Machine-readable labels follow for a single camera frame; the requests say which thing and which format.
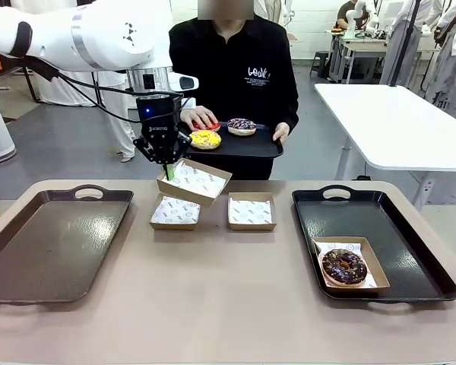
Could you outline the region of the seated person in dark top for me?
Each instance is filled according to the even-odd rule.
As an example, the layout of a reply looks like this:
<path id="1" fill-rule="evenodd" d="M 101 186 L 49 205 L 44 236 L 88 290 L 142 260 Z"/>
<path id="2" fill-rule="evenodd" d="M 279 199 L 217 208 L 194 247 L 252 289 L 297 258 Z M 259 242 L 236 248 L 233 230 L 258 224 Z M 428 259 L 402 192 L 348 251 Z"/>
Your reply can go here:
<path id="1" fill-rule="evenodd" d="M 337 13 L 336 27 L 346 30 L 348 28 L 347 12 L 353 10 L 358 0 L 348 0 Z"/>

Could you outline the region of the person's left hand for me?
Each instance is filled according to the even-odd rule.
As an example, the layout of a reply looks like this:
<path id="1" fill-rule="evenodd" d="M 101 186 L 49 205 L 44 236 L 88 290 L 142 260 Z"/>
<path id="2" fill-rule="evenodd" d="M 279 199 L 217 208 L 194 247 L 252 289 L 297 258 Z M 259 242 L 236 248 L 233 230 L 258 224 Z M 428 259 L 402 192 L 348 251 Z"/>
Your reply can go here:
<path id="1" fill-rule="evenodd" d="M 278 123 L 274 130 L 273 141 L 279 141 L 281 144 L 284 144 L 289 136 L 289 133 L 290 126 L 287 123 Z"/>

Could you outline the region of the brown plastic handled tray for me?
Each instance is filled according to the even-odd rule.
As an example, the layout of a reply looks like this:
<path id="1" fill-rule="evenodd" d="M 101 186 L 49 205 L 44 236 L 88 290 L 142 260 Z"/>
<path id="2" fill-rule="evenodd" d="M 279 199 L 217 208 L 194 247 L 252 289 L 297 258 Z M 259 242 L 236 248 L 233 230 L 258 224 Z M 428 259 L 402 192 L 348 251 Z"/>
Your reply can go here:
<path id="1" fill-rule="evenodd" d="M 35 194 L 0 231 L 0 304 L 84 297 L 133 196 L 91 184 Z"/>

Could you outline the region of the person's left forearm black sleeve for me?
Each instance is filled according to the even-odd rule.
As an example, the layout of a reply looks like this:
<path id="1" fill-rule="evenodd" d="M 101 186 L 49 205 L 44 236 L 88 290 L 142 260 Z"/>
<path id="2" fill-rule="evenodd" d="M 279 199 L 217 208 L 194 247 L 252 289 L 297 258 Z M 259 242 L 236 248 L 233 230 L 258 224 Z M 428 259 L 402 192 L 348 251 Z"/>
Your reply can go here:
<path id="1" fill-rule="evenodd" d="M 286 123 L 292 131 L 299 122 L 298 117 L 299 96 L 298 94 L 284 94 L 277 99 L 276 123 Z"/>

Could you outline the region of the grey background work table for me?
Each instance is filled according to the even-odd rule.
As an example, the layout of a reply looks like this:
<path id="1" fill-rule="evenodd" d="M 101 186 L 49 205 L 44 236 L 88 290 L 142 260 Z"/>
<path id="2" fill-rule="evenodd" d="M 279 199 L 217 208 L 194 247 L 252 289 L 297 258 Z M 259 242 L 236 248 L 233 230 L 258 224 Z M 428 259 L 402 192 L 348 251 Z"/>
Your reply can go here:
<path id="1" fill-rule="evenodd" d="M 344 39 L 343 35 L 332 35 L 331 60 L 329 62 L 329 79 L 334 83 L 349 84 L 357 59 L 366 59 L 367 69 L 363 80 L 371 81 L 378 60 L 385 57 L 387 45 L 384 40 Z"/>

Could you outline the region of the person's right hand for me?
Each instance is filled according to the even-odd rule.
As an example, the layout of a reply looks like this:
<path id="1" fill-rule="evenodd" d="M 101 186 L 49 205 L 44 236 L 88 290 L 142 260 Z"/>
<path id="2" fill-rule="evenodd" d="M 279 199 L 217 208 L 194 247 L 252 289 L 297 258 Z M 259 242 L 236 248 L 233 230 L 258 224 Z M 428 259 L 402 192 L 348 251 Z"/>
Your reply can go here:
<path id="1" fill-rule="evenodd" d="M 180 118 L 192 131 L 211 129 L 218 124 L 215 115 L 204 106 L 183 109 L 180 113 Z"/>

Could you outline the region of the grey hanging robe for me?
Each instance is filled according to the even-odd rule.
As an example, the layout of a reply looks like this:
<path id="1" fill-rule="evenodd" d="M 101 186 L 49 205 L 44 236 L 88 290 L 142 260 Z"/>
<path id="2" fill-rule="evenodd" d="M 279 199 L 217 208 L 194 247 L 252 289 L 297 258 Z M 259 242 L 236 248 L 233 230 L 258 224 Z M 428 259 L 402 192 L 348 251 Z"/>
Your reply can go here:
<path id="1" fill-rule="evenodd" d="M 404 0 L 401 9 L 397 13 L 396 18 L 392 21 L 389 38 L 388 38 L 388 49 L 385 56 L 384 68 L 380 79 L 380 84 L 388 84 L 393 75 L 395 63 L 397 61 L 398 50 L 400 49 L 401 41 L 404 38 L 404 27 L 406 20 L 410 19 L 410 3 L 413 0 Z M 415 24 L 413 26 L 413 33 L 410 38 L 410 42 L 404 57 L 403 64 L 401 66 L 400 73 L 398 75 L 396 85 L 404 86 L 410 76 L 410 72 L 413 66 L 413 60 L 416 57 L 417 48 L 420 42 L 422 34 L 423 22 L 426 18 L 426 14 L 430 9 L 430 0 L 421 0 L 420 7 L 416 16 Z"/>

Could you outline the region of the white fabric curtain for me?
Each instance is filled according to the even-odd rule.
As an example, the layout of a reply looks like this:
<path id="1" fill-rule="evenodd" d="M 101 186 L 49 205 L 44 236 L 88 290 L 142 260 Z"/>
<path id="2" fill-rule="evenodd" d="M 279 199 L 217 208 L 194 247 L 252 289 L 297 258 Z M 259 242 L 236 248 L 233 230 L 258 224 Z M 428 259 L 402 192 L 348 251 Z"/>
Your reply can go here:
<path id="1" fill-rule="evenodd" d="M 95 72 L 60 71 L 32 57 L 11 58 L 11 61 L 36 75 L 35 83 L 42 103 L 59 106 L 94 106 L 91 102 L 93 100 L 103 105 L 98 90 L 83 86 L 97 84 Z"/>

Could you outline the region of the purple sprinkled donut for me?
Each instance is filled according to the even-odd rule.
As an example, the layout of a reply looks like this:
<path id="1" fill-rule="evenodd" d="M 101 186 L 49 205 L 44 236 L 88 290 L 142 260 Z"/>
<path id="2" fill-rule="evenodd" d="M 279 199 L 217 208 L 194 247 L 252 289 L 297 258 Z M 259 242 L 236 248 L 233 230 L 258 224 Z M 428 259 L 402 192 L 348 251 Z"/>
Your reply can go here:
<path id="1" fill-rule="evenodd" d="M 226 124 L 228 132 L 237 136 L 250 136 L 256 133 L 257 125 L 249 119 L 231 119 Z"/>

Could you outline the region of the black plastic serving tray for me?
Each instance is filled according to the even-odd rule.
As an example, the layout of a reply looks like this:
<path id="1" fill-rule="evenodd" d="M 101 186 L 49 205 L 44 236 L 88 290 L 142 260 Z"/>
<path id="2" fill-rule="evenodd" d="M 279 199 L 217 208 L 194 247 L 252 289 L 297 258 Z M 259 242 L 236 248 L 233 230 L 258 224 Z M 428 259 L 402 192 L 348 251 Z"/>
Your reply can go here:
<path id="1" fill-rule="evenodd" d="M 283 154 L 283 146 L 273 141 L 272 131 L 266 125 L 257 124 L 255 134 L 238 136 L 229 132 L 227 123 L 222 122 L 218 135 L 220 145 L 213 150 L 201 150 L 190 146 L 185 152 L 186 157 L 195 155 L 242 156 L 275 159 Z"/>

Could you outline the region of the chocolate sprinkled donut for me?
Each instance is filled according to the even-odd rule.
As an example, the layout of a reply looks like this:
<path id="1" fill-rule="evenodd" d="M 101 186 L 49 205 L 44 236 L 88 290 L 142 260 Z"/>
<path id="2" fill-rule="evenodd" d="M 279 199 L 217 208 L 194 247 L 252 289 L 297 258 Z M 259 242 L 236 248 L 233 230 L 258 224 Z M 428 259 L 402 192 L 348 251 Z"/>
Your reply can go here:
<path id="1" fill-rule="evenodd" d="M 338 285 L 359 285 L 364 282 L 368 268 L 363 259 L 347 249 L 332 249 L 321 260 L 323 272 Z"/>

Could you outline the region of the white red-printed paper liner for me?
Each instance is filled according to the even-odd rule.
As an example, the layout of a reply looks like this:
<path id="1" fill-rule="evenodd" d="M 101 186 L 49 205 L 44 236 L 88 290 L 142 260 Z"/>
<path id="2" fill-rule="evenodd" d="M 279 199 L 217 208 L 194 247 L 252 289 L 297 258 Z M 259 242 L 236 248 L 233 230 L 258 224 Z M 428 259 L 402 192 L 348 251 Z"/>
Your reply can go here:
<path id="1" fill-rule="evenodd" d="M 272 224 L 270 201 L 246 201 L 231 198 L 229 202 L 229 222 L 242 225 Z"/>
<path id="2" fill-rule="evenodd" d="M 177 198 L 163 196 L 150 219 L 154 224 L 196 224 L 201 206 Z"/>
<path id="3" fill-rule="evenodd" d="M 178 162 L 174 166 L 174 173 L 174 179 L 168 180 L 163 177 L 161 182 L 179 190 L 184 195 L 191 193 L 216 198 L 226 183 L 223 177 L 193 167 L 184 161 Z"/>
<path id="4" fill-rule="evenodd" d="M 321 273 L 323 274 L 323 277 L 325 278 L 325 284 L 327 287 L 334 288 L 334 289 L 355 289 L 355 290 L 374 290 L 377 288 L 377 283 L 372 275 L 371 269 L 369 267 L 369 264 L 367 263 L 366 259 L 364 258 L 362 251 L 361 251 L 361 244 L 360 243 L 343 243 L 343 242 L 334 242 L 334 241 L 329 241 L 329 242 L 324 242 L 323 240 L 313 240 L 316 252 L 317 252 L 317 257 L 318 257 L 318 264 L 319 268 L 321 270 Z M 332 281 L 322 270 L 322 265 L 321 265 L 321 260 L 322 257 L 325 253 L 332 249 L 347 249 L 350 250 L 351 252 L 357 254 L 360 256 L 363 261 L 366 263 L 366 266 L 368 268 L 368 274 L 366 276 L 366 279 L 364 280 L 363 283 L 359 285 L 338 285 L 334 281 Z"/>

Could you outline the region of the black hanging bag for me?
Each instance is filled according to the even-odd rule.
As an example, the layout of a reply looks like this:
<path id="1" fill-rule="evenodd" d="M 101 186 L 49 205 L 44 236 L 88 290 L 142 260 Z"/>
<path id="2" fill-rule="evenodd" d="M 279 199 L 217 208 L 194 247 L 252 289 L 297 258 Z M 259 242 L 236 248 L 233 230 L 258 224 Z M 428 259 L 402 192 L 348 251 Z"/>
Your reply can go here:
<path id="1" fill-rule="evenodd" d="M 444 26 L 437 26 L 434 31 L 435 44 L 443 47 L 448 37 L 448 34 L 455 29 L 456 26 L 456 15 Z"/>

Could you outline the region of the pale printed hanging robe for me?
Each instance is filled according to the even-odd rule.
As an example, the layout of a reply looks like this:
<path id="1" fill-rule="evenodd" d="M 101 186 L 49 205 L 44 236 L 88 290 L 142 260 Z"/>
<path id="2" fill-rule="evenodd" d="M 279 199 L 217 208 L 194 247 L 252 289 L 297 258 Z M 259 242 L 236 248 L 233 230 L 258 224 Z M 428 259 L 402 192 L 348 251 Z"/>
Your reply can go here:
<path id="1" fill-rule="evenodd" d="M 456 55 L 453 53 L 456 25 L 448 32 L 436 60 L 425 99 L 449 115 L 456 113 Z"/>

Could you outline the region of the grey plastic stool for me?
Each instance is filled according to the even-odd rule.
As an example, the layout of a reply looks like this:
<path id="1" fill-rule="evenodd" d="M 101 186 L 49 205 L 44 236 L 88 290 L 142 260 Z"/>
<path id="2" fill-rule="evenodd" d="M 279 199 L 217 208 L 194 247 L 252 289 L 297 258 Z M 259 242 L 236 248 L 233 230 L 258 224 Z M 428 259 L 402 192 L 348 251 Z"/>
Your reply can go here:
<path id="1" fill-rule="evenodd" d="M 319 78 L 326 78 L 329 75 L 330 61 L 331 53 L 329 51 L 315 52 L 309 74 L 315 72 Z"/>

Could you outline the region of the large white table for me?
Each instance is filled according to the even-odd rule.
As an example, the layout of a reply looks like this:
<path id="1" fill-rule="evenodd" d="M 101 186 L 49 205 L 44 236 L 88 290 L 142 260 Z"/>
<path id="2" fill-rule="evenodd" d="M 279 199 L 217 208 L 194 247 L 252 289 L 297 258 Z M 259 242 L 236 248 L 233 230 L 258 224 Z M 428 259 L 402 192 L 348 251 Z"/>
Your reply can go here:
<path id="1" fill-rule="evenodd" d="M 456 118 L 401 86 L 316 84 L 346 134 L 335 178 L 342 180 L 351 148 L 371 167 L 423 171 L 412 200 L 421 210 L 439 173 L 456 173 Z"/>

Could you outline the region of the mannequin in black top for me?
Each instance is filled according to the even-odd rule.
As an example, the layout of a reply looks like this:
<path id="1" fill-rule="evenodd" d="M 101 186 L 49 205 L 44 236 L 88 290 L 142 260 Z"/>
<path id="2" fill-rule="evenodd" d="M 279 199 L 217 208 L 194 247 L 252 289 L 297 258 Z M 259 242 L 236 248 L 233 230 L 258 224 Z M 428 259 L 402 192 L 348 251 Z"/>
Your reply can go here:
<path id="1" fill-rule="evenodd" d="M 106 109 L 116 116 L 108 115 L 113 134 L 118 143 L 117 154 L 121 156 L 121 162 L 127 163 L 135 157 L 134 130 L 131 127 L 128 117 L 128 97 L 120 90 L 126 89 L 126 75 L 113 71 L 99 71 L 96 73 L 98 85 L 109 87 L 113 91 L 101 91 L 101 96 Z"/>

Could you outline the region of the person torso in black shirt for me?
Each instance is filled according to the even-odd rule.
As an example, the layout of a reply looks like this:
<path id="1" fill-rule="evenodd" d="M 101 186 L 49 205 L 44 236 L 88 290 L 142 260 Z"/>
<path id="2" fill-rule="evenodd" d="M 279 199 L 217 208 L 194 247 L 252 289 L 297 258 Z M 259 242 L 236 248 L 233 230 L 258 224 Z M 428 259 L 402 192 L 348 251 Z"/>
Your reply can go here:
<path id="1" fill-rule="evenodd" d="M 284 27 L 259 17 L 254 0 L 198 0 L 197 17 L 169 31 L 173 71 L 196 77 L 186 93 L 218 122 L 249 119 L 272 131 L 277 99 L 298 94 Z"/>

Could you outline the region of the mannequin in white jacket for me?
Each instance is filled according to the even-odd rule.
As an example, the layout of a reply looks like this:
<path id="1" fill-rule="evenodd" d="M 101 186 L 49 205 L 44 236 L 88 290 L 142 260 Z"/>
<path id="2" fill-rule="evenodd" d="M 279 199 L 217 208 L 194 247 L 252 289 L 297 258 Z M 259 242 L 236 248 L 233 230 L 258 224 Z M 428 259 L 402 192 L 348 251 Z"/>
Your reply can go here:
<path id="1" fill-rule="evenodd" d="M 255 13 L 269 21 L 284 25 L 291 20 L 293 0 L 254 0 Z"/>

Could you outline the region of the brown paper food box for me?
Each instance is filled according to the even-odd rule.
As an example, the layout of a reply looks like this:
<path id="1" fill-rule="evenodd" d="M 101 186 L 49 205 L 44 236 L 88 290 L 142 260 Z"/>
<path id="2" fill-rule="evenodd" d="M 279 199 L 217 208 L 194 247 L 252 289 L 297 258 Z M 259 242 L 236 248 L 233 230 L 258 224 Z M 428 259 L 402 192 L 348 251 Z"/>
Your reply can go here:
<path id="1" fill-rule="evenodd" d="M 231 224 L 229 222 L 229 202 L 230 199 L 236 200 L 246 200 L 246 201 L 270 201 L 271 202 L 271 213 L 272 213 L 272 224 L 266 225 L 242 225 L 242 224 Z M 276 209 L 274 206 L 273 195 L 270 192 L 230 192 L 228 198 L 228 223 L 231 230 L 239 231 L 250 231 L 250 230 L 259 230 L 259 231 L 273 231 L 277 226 L 276 219 Z"/>
<path id="2" fill-rule="evenodd" d="M 366 259 L 367 263 L 369 264 L 369 267 L 371 269 L 372 275 L 377 283 L 377 288 L 374 290 L 355 290 L 355 289 L 334 289 L 327 287 L 325 284 L 325 278 L 323 277 L 323 274 L 321 273 L 321 270 L 319 268 L 318 264 L 318 257 L 317 257 L 317 252 L 314 246 L 314 243 L 312 242 L 312 247 L 315 249 L 315 254 L 316 254 L 316 272 L 320 275 L 322 275 L 322 287 L 327 290 L 329 293 L 335 293 L 335 294 L 353 294 L 353 293 L 358 293 L 358 294 L 376 294 L 378 292 L 381 292 L 383 290 L 386 290 L 390 287 L 390 283 L 384 273 L 384 270 L 377 259 L 371 245 L 369 244 L 369 241 L 365 237 L 359 237 L 359 236 L 324 236 L 324 237 L 314 237 L 312 238 L 313 240 L 323 240 L 324 242 L 329 242 L 329 241 L 334 241 L 334 242 L 343 242 L 343 243 L 360 243 L 361 244 L 361 251 Z"/>
<path id="3" fill-rule="evenodd" d="M 168 196 L 168 195 L 164 195 L 164 194 L 160 193 L 157 196 L 157 200 L 154 203 L 153 212 L 156 209 L 156 207 L 158 206 L 158 204 L 160 203 L 160 200 L 162 199 L 163 196 Z M 154 223 L 151 223 L 149 220 L 149 224 L 155 230 L 194 230 L 197 227 L 198 222 L 196 224 L 154 224 Z"/>
<path id="4" fill-rule="evenodd" d="M 231 180 L 232 174 L 188 159 L 181 159 L 170 169 L 173 178 L 162 172 L 157 177 L 159 190 L 165 194 L 209 208 Z"/>

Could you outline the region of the black slanted stand pole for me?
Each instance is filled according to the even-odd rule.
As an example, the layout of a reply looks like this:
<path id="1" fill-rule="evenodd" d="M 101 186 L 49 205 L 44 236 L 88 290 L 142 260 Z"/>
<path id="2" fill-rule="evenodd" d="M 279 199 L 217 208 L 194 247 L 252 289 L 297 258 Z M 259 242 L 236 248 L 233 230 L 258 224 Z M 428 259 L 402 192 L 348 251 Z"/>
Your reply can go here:
<path id="1" fill-rule="evenodd" d="M 416 16 L 420 7 L 420 2 L 421 0 L 413 0 L 410 3 L 410 19 L 406 20 L 406 25 L 404 27 L 404 38 L 403 41 L 401 41 L 400 49 L 398 50 L 397 61 L 394 66 L 393 75 L 390 79 L 390 82 L 388 83 L 390 87 L 396 86 L 398 75 L 400 73 L 410 38 L 413 33 L 413 26 L 415 24 Z"/>

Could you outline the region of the yellow sprinkled donut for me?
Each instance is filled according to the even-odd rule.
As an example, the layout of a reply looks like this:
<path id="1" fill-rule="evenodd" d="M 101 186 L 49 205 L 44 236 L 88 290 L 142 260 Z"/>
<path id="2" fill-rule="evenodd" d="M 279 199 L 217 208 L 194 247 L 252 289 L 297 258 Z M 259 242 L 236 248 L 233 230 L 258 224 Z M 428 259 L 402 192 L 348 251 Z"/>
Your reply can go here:
<path id="1" fill-rule="evenodd" d="M 213 150 L 221 144 L 221 137 L 211 130 L 198 130 L 190 134 L 191 146 L 199 150 Z"/>

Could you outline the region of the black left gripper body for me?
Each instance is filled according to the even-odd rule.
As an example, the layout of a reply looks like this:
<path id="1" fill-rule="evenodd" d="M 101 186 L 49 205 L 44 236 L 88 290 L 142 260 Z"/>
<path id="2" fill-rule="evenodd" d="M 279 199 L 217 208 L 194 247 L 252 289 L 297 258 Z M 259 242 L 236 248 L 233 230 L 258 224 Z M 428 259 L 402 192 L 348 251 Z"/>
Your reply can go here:
<path id="1" fill-rule="evenodd" d="M 138 98 L 136 105 L 141 123 L 140 135 L 162 138 L 169 146 L 170 152 L 173 152 L 179 132 L 181 101 L 182 97 L 167 95 Z"/>

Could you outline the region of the black plastic handled tray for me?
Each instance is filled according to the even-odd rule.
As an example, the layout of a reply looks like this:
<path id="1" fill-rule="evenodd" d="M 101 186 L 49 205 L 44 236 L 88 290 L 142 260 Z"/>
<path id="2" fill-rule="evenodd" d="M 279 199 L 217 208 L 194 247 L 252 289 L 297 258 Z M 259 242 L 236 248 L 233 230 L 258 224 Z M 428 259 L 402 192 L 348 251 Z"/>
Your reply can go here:
<path id="1" fill-rule="evenodd" d="M 426 303 L 456 300 L 456 283 L 387 193 L 330 185 L 292 193 L 321 291 L 333 300 Z M 385 289 L 330 288 L 319 267 L 315 239 L 363 237 L 389 280 Z"/>

